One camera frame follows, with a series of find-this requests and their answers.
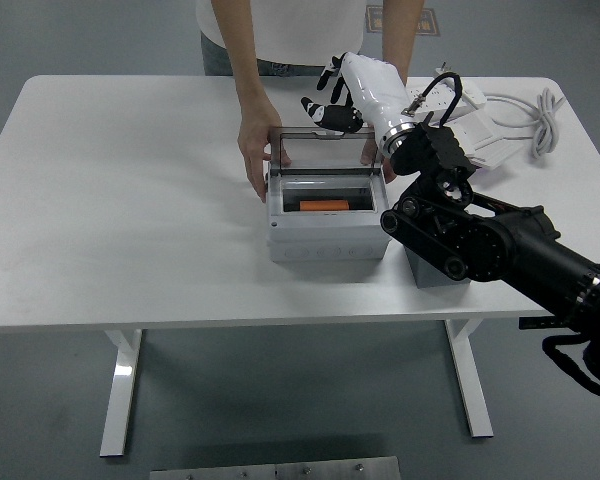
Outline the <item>person's right hand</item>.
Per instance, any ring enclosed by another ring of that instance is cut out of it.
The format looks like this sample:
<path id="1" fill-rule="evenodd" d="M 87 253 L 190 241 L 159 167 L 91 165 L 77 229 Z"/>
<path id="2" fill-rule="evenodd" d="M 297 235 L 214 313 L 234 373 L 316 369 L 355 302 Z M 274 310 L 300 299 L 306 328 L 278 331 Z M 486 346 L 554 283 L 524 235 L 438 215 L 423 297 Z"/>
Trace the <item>person's right hand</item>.
<path id="1" fill-rule="evenodd" d="M 262 203 L 266 201 L 267 192 L 264 162 L 271 158 L 265 148 L 270 144 L 271 130 L 280 126 L 280 116 L 267 96 L 241 104 L 237 143 L 243 156 L 247 179 Z"/>

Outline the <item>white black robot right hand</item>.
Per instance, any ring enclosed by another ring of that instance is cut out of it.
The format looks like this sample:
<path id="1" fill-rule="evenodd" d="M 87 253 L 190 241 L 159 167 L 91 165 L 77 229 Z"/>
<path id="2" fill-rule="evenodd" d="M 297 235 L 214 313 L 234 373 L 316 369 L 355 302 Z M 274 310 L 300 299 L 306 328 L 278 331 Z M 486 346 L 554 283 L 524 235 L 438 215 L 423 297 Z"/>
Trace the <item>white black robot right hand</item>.
<path id="1" fill-rule="evenodd" d="M 381 60 L 347 52 L 334 57 L 317 84 L 322 90 L 337 76 L 329 105 L 304 97 L 301 104 L 312 121 L 328 130 L 355 133 L 364 125 L 373 128 L 375 142 L 384 155 L 392 155 L 414 128 L 407 114 L 409 100 L 396 67 Z"/>

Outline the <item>person's left hand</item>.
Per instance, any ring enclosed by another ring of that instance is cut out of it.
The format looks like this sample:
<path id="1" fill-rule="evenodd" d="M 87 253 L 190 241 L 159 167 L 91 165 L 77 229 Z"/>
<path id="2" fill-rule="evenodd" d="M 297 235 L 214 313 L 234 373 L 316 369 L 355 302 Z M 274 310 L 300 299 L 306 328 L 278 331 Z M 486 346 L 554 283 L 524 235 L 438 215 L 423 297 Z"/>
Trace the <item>person's left hand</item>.
<path id="1" fill-rule="evenodd" d="M 387 183 L 391 183 L 396 179 L 390 159 L 388 157 L 380 157 L 381 150 L 376 145 L 373 139 L 367 139 L 362 148 L 360 155 L 360 163 L 364 166 L 382 166 L 383 175 Z"/>

